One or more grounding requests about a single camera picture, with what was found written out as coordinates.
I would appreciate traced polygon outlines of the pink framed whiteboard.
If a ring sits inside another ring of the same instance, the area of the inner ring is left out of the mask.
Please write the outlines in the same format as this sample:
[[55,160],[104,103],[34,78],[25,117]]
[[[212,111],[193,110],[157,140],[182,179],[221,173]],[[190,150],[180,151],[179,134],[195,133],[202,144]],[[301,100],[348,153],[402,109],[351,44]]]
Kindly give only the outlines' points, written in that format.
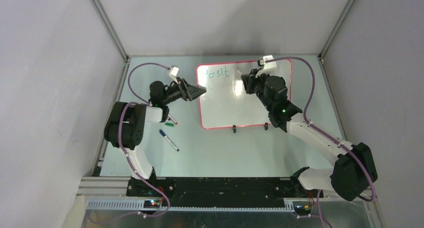
[[241,76],[257,68],[256,60],[201,64],[196,69],[199,86],[207,89],[199,101],[200,124],[205,130],[264,126],[268,111],[255,94],[247,94]]

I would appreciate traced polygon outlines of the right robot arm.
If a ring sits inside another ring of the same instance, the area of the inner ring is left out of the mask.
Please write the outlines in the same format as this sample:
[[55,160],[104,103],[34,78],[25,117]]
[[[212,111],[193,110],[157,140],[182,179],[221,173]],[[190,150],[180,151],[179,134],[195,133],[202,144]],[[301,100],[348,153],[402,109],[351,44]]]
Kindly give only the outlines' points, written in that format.
[[334,137],[307,119],[305,111],[288,100],[284,78],[252,69],[249,74],[243,74],[241,80],[246,93],[256,95],[264,105],[273,127],[312,146],[331,165],[327,169],[304,167],[293,174],[290,188],[295,196],[303,197],[310,190],[328,190],[352,201],[370,188],[371,197],[367,201],[376,199],[374,182],[378,173],[366,144]]

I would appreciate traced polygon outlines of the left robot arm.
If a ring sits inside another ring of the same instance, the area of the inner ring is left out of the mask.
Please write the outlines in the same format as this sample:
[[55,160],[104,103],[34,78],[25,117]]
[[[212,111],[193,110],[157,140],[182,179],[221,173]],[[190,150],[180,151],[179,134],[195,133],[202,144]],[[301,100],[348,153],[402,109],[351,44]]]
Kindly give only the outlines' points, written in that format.
[[164,123],[170,113],[168,105],[178,99],[193,101],[207,92],[203,86],[194,86],[176,77],[169,85],[154,81],[149,86],[150,103],[115,102],[104,128],[104,139],[119,148],[132,171],[140,179],[139,190],[146,196],[156,194],[158,182],[150,178],[153,166],[143,153],[138,153],[146,123]]

